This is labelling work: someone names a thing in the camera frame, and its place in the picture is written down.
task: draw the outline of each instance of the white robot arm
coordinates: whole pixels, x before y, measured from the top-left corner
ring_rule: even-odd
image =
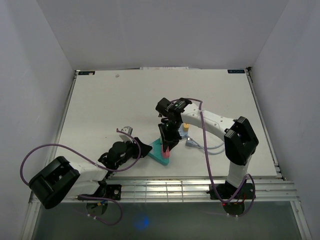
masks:
[[[225,154],[230,160],[229,173],[226,182],[235,189],[238,188],[247,174],[249,162],[259,141],[249,121],[245,117],[238,119],[219,116],[199,107],[186,98],[171,102],[163,98],[158,102],[156,110],[165,120],[159,124],[163,142],[163,150],[171,150],[179,142],[177,127],[181,123],[205,128],[224,141]]]
[[[202,111],[202,114],[204,118],[205,130],[217,136],[222,141],[225,141],[225,130],[231,129],[231,127],[235,124],[234,120],[232,118],[219,116],[206,110]],[[200,110],[196,104],[192,103],[187,105],[184,109],[184,112],[181,113],[181,118],[184,123],[194,125],[202,129]],[[237,165],[231,161],[226,181],[238,188],[244,176],[247,174],[250,159],[251,156],[248,158],[245,165]]]

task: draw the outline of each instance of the white tabletop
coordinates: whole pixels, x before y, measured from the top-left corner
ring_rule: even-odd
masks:
[[[78,75],[63,125],[60,144],[67,145],[96,161],[112,144],[121,141],[116,129],[133,128],[133,136],[150,144],[160,137],[160,118],[155,110],[163,97],[173,100],[203,100],[202,108],[215,114],[237,119],[246,117],[259,140],[248,172],[256,177],[276,176],[274,162],[256,108],[246,74],[221,70],[105,70],[94,75]],[[189,135],[203,144],[202,130],[195,126]],[[221,140],[207,134],[208,146]],[[84,161],[66,149],[58,148],[56,156]],[[225,153],[212,155],[212,175],[228,175],[229,160]],[[130,165],[130,159],[121,168]],[[114,178],[203,178],[208,177],[205,154],[185,146],[182,140],[171,152],[170,163],[163,166],[150,157],[140,159]]]

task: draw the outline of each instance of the teal block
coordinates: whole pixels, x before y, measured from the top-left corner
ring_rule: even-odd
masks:
[[[169,158],[162,157],[162,145],[160,143],[160,139],[158,138],[149,145],[152,146],[152,150],[148,153],[148,156],[156,160],[158,163],[167,166],[169,164]]]

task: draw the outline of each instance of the glass panel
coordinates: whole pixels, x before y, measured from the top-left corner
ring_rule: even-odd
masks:
[[[240,218],[224,213],[221,203],[122,203],[124,215],[116,226],[107,226],[85,213],[85,203],[60,203],[41,207],[33,234],[36,240],[201,240],[201,239],[301,239],[290,202],[255,202]],[[110,203],[102,218],[115,221],[117,206]]]

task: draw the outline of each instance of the metal frame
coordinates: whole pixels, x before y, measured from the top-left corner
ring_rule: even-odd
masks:
[[[67,96],[67,100],[64,106],[64,111],[61,117],[60,124],[57,129],[57,133],[54,139],[54,143],[58,143],[65,118],[67,115],[69,103],[71,100],[72,92],[75,86],[79,70],[75,71],[72,86]],[[277,177],[264,177],[255,178],[256,185],[256,201],[258,202],[274,202],[284,201],[290,202],[292,211],[294,213],[300,234],[302,239],[311,239],[308,225],[306,223],[304,214],[302,212],[299,196],[295,185],[292,181],[286,181],[283,179],[281,170],[278,165],[276,155],[274,153],[268,131],[266,129],[263,116],[257,101],[257,97],[254,91],[253,83],[248,70],[245,69],[248,82],[252,91],[252,95],[262,122],[265,136],[269,145],[271,155],[274,160],[274,166],[277,171]],[[56,147],[53,147],[50,151],[45,164],[48,164],[56,154]],[[218,202],[218,200],[211,200],[209,194],[206,192],[209,190],[211,184],[208,179],[120,179],[113,178],[108,180],[110,184],[121,184],[121,200],[120,203],[190,203],[190,202]],[[225,182],[225,178],[215,178],[214,183],[221,184]],[[75,203],[79,202],[75,198],[64,199],[63,203]],[[36,227],[36,222],[39,214],[41,203],[31,194],[29,207],[27,211],[27,217],[24,223],[21,239],[30,240],[33,237],[33,232]]]
[[[260,109],[260,106],[259,106],[259,103],[258,103],[257,95],[256,95],[256,92],[255,92],[255,89],[254,89],[254,83],[253,83],[253,81],[251,79],[251,75],[248,72],[248,69],[245,69],[245,74],[246,74],[246,77],[248,78],[248,82],[249,82],[249,85],[250,85],[250,88],[251,88],[251,92],[252,92],[252,96],[253,96],[253,99],[254,99],[254,102],[255,102],[255,106],[256,106],[256,109],[258,110],[258,113],[259,113],[259,117],[260,117],[260,120],[261,120],[261,123],[262,123],[263,131],[264,131],[264,134],[265,134],[265,137],[266,137],[266,142],[268,143],[268,146],[269,146],[270,153],[272,155],[273,161],[274,161],[275,164],[279,164],[278,160],[277,160],[277,157],[276,157],[276,154],[275,154],[275,151],[274,151],[274,148],[273,148],[273,146],[271,144],[271,140],[270,140],[270,137],[269,137],[269,134],[268,134],[268,131],[267,131],[265,120],[264,120],[264,118],[262,116],[262,112],[261,112],[261,109]]]

